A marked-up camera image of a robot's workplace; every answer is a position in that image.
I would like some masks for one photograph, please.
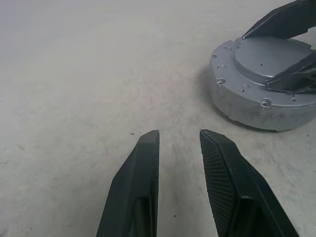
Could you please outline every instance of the gray floor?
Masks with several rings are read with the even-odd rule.
[[[29,2],[0,5],[1,237],[94,237],[113,176],[153,129],[158,237],[217,236],[200,128],[233,139],[300,236],[315,236],[316,120],[249,129],[207,88],[212,50],[286,0]]]

